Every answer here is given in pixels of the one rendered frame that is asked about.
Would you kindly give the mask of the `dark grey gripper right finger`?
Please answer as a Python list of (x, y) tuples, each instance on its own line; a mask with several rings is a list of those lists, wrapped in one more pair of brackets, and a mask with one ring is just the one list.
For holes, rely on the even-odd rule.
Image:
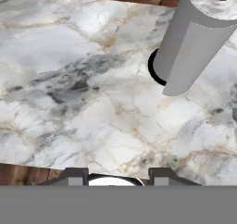
[(149, 168), (148, 175), (152, 186), (198, 186), (198, 183), (179, 177), (172, 168)]

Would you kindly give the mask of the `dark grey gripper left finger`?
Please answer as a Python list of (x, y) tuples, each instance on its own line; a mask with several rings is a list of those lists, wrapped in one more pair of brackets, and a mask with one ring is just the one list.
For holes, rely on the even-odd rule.
[(88, 186), (88, 168), (65, 168), (58, 178), (43, 182), (43, 186)]

